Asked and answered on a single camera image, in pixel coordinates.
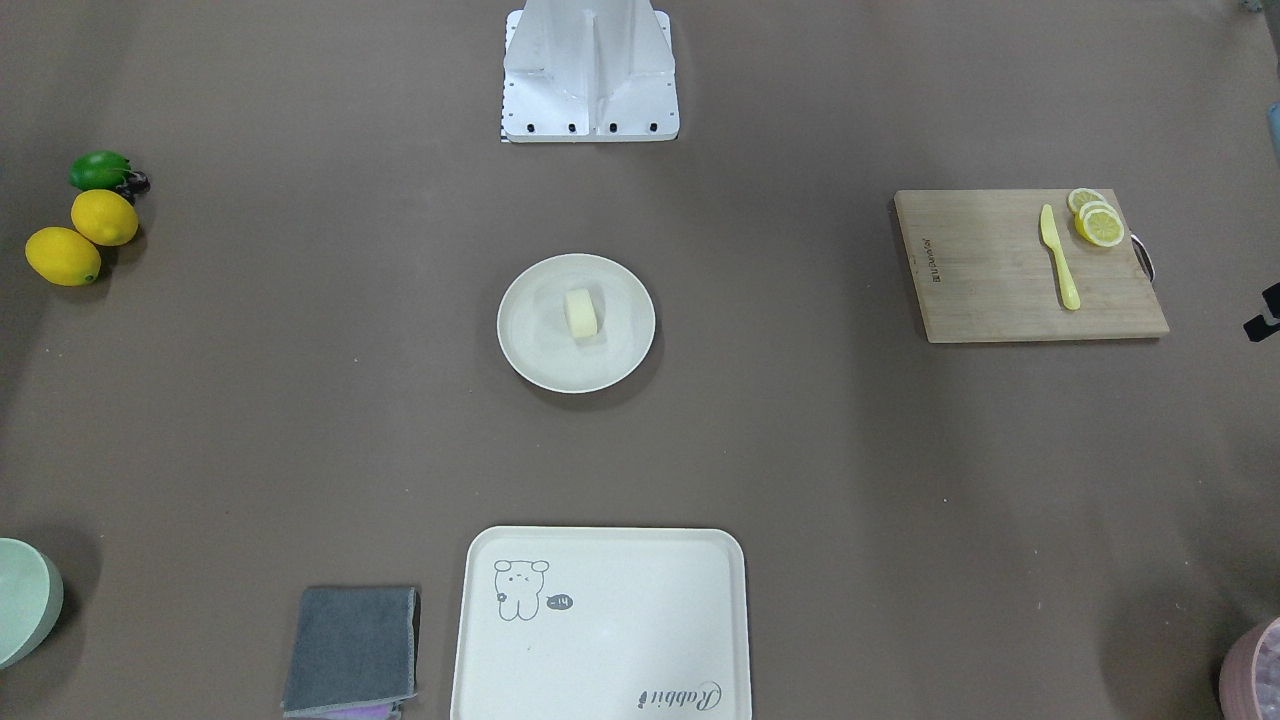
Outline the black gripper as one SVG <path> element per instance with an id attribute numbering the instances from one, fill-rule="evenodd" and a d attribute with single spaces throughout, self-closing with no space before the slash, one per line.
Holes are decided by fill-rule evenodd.
<path id="1" fill-rule="evenodd" d="M 1280 284 L 1270 286 L 1261 296 L 1263 310 L 1243 323 L 1243 331 L 1249 342 L 1253 343 L 1260 343 L 1279 333 Z"/>

